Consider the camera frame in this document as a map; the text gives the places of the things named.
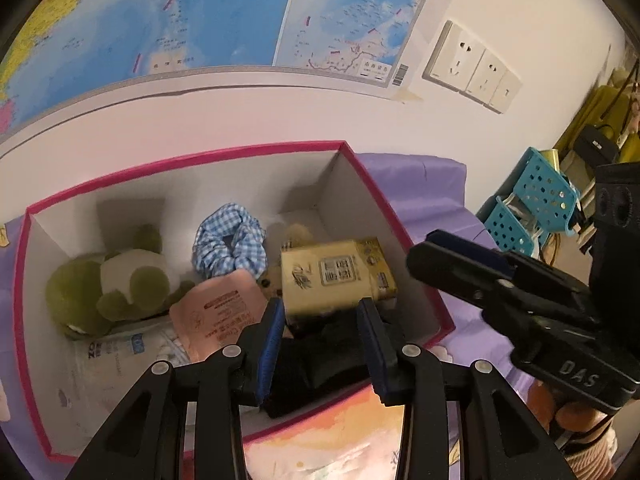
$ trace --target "power outlet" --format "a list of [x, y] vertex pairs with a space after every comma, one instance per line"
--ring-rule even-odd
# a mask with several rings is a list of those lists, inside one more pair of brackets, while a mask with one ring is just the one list
[[466, 86], [465, 93], [488, 104], [505, 72], [507, 67], [504, 63], [493, 52], [485, 50], [478, 68]]
[[478, 38], [448, 21], [442, 29], [422, 78], [464, 91], [483, 52], [484, 45]]
[[505, 113], [520, 88], [522, 88], [522, 81], [513, 72], [507, 70], [502, 79], [500, 79], [498, 88], [495, 89], [494, 95], [489, 101], [489, 106], [497, 112]]

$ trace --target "pink pouch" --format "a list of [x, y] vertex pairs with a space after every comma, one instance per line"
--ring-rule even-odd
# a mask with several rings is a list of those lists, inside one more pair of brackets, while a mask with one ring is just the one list
[[195, 363], [238, 342], [242, 329], [259, 322], [266, 307], [254, 277], [239, 269], [193, 287], [169, 309], [169, 316]]

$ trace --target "blue gingham scrunchie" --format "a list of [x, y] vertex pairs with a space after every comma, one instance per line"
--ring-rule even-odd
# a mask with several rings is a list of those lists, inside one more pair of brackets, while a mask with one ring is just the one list
[[[224, 237], [233, 236], [231, 250]], [[248, 270], [257, 280], [267, 268], [266, 232], [241, 205], [229, 203], [207, 217], [196, 233], [191, 262], [205, 279]]]

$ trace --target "purple tablecloth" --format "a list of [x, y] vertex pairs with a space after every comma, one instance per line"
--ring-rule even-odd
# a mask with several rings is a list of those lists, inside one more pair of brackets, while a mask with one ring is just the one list
[[[453, 160], [421, 155], [366, 153], [358, 156], [378, 184], [414, 242], [434, 229], [444, 229], [487, 247], [494, 242], [480, 221], [464, 207], [466, 167]], [[59, 480], [70, 466], [50, 462], [40, 448], [22, 396], [14, 351], [12, 281], [21, 218], [6, 225], [10, 245], [0, 249], [0, 380], [8, 399], [11, 419], [1, 427], [35, 480]], [[518, 393], [532, 379], [511, 365], [509, 341], [481, 319], [479, 310], [443, 294], [456, 329], [440, 344], [453, 362], [469, 365], [476, 359], [491, 361]], [[453, 427], [454, 413], [450, 416]], [[450, 430], [450, 439], [457, 431]], [[459, 478], [458, 465], [450, 478]]]

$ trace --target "wall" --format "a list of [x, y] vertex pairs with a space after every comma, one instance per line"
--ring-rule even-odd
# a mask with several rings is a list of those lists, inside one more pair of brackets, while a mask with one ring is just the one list
[[[34, 200], [127, 166], [302, 139], [345, 139], [357, 152], [455, 158], [468, 167], [466, 205], [475, 211], [527, 146], [554, 143], [603, 66], [610, 69], [621, 57], [624, 38], [600, 0], [453, 0], [447, 18], [474, 31], [524, 82], [506, 114], [420, 74], [404, 102], [313, 88], [144, 98], [60, 124], [0, 159], [0, 221]], [[424, 40], [420, 70], [435, 40]]]

